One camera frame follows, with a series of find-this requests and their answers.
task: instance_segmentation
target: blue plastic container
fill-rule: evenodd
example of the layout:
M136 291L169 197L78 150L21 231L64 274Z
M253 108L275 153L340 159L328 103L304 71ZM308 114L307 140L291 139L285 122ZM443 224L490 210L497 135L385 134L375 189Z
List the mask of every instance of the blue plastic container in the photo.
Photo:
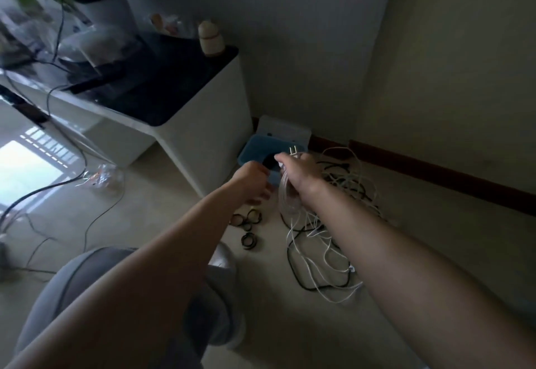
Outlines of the blue plastic container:
M294 146L296 146L299 152L307 151L306 148L295 142L286 142L271 136L253 135L245 144L240 156L238 156L238 164L243 166L252 160L262 164L268 155L281 152L288 153L289 149L291 147L294 148ZM268 181L270 184L278 186L281 181L280 172L272 170Z

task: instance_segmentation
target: hand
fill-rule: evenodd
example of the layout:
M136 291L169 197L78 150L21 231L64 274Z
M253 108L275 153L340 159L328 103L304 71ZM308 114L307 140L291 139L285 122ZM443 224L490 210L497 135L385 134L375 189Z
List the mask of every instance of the hand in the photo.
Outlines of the hand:
M259 205L258 198L270 199L274 190L273 186L268 183L269 175L270 170L262 164L249 161L235 172L229 183L240 189L243 196L242 203Z
M308 205L309 192L318 182L323 181L313 156L309 153L302 153L297 159L287 153L279 153L274 158L285 165L288 179L300 195L302 202Z

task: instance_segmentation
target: tangled cable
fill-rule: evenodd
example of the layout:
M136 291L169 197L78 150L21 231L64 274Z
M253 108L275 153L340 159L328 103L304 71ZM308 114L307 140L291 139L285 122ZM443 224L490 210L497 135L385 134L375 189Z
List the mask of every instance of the tangled cable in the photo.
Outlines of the tangled cable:
M383 215L377 205L379 200L379 195L376 189L376 186L371 179L363 176L363 165L355 153L347 147L332 147L330 149L347 149L355 157L359 170L357 172L351 170L350 163L335 163L331 161L318 161L317 164L324 165L322 170L322 177L330 183L331 185L339 188L348 196L351 196L356 201L360 201L365 206L371 210L374 214L378 215L383 219ZM295 153L293 156L299 157L300 153ZM364 182L369 182L372 187L369 187L368 191L363 184ZM318 216L309 212L303 207L299 197L292 193L293 188L288 181L287 171L283 170L283 176L281 177L281 183L279 185L279 210L281 213L281 220L289 228L289 231L286 236L287 243L287 259L291 267L292 273L298 284L307 291L318 291L318 293L329 303L342 303L343 301L348 300L352 295L363 286L363 281L355 281L353 278L356 276L355 268L352 266L351 262L347 257L342 253L340 248L337 246L335 241L332 239L329 231L319 220ZM285 220L285 216L290 218L290 224ZM296 229L300 219L304 219L305 223L302 228ZM315 262L311 257L305 255L303 249L297 243L299 237L305 237L308 239L317 238L319 242L325 247L323 253L323 262L325 266L337 273L345 274L346 281L342 284L333 284L330 280L327 279L327 274L325 271L319 267L318 263ZM305 286L300 280L297 271L295 270L293 263L291 261L291 251L295 250L301 260L303 260L309 277L314 285L314 287ZM346 269L336 268L330 264L327 260L327 256L331 253L334 253L337 257L342 260L346 260L347 267ZM313 275L313 269L315 269L320 278L323 280L324 284L320 283L320 280L315 278ZM345 295L342 299L332 299L327 294L325 294L326 289L336 289L340 291L347 291L349 294Z

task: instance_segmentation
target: gray wall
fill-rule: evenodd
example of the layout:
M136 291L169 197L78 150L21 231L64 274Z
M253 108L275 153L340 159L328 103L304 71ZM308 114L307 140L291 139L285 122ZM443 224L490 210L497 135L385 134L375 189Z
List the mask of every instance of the gray wall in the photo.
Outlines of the gray wall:
M131 0L139 17L212 18L241 50L254 115L301 122L344 141L387 0Z
M536 0L390 0L356 140L536 192Z

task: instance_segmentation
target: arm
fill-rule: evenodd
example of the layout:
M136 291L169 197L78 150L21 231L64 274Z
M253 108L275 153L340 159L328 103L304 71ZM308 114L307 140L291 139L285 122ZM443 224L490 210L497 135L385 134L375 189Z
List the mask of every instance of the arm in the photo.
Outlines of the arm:
M268 174L259 163L245 164L96 281L8 367L147 367L180 327L233 211L270 196Z
M433 368L533 368L536 342L469 274L320 177L311 156L278 154L371 296Z

